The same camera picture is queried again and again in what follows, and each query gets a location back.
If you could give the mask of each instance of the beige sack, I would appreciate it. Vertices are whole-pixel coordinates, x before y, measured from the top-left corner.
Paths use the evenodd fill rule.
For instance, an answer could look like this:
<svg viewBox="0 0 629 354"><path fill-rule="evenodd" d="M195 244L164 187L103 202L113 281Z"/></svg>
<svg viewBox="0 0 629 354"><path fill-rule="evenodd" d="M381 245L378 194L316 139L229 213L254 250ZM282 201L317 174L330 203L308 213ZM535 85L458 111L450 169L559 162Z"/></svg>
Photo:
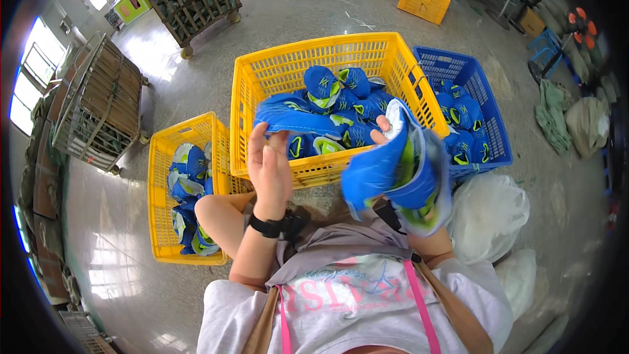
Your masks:
<svg viewBox="0 0 629 354"><path fill-rule="evenodd" d="M607 143L609 117L595 97L584 97L565 113L565 124L581 157L589 159Z"/></svg>

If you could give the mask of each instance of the leg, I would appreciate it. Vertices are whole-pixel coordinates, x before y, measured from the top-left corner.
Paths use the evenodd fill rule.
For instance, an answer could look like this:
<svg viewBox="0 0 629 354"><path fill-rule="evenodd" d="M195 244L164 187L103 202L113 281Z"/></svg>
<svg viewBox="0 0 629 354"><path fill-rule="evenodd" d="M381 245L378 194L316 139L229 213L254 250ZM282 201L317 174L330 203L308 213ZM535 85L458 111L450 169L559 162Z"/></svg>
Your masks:
<svg viewBox="0 0 629 354"><path fill-rule="evenodd" d="M243 211L255 194L206 195L194 206L200 226L232 258L245 229Z"/></svg>

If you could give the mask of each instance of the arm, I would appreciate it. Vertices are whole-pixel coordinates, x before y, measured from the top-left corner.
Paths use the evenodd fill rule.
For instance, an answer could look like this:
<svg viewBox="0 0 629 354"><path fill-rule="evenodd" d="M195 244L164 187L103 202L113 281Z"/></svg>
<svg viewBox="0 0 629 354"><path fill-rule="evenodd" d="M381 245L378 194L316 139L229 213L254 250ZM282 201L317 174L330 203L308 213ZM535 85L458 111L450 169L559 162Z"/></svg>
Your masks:
<svg viewBox="0 0 629 354"><path fill-rule="evenodd" d="M293 192L291 169L286 157L288 133L273 134L269 144L265 145L267 128L268 124L260 123L252 131L247 168L258 195L254 216L261 221L279 221L284 218L286 204ZM252 227L247 227L234 257L230 280L264 292L264 283L271 277L276 249L277 238L265 238Z"/></svg>

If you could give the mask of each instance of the bag strap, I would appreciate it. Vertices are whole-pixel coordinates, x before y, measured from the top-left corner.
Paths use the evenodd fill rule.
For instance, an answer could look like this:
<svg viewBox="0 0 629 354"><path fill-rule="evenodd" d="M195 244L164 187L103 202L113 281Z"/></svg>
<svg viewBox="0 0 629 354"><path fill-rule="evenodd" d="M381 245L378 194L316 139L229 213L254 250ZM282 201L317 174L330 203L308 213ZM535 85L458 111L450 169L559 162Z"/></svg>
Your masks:
<svg viewBox="0 0 629 354"><path fill-rule="evenodd" d="M262 308L262 313L260 313L260 317L245 343L245 348L242 350L243 354L266 354L268 352L278 297L279 291L277 287L271 287L267 302L264 304L264 308Z"/></svg>
<svg viewBox="0 0 629 354"><path fill-rule="evenodd" d="M423 261L413 261L415 269L426 279L432 287L437 299L444 307L450 319L452 328L459 335L459 339L470 354L492 354L494 345L489 339L487 331L480 324L473 313L461 302L449 288L435 277L430 268Z"/></svg>

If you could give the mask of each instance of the stacked shoe uppers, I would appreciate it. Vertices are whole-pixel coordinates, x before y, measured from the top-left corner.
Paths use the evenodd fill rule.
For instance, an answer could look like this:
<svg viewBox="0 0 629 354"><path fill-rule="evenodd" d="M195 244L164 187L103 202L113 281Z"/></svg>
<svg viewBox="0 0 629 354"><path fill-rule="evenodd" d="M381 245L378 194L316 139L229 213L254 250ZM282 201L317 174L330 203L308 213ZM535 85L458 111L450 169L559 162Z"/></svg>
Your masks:
<svg viewBox="0 0 629 354"><path fill-rule="evenodd" d="M219 246L203 231L194 214L195 203L204 195L213 194L211 142L204 151L191 143L180 145L172 156L167 177L168 196L179 204L170 210L172 227L184 245L182 255L209 256Z"/></svg>

